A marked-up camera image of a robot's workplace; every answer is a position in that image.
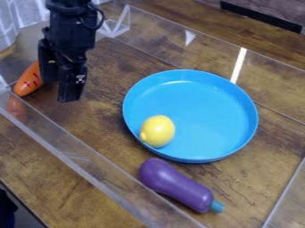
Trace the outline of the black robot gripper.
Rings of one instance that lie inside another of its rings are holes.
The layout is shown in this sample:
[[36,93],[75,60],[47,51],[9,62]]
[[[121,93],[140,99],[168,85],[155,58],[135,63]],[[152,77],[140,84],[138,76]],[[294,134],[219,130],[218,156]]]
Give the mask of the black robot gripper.
[[44,84],[59,80],[59,102],[75,102],[87,80],[85,52],[93,49],[99,8],[92,0],[47,0],[45,7],[49,25],[37,42],[40,77]]

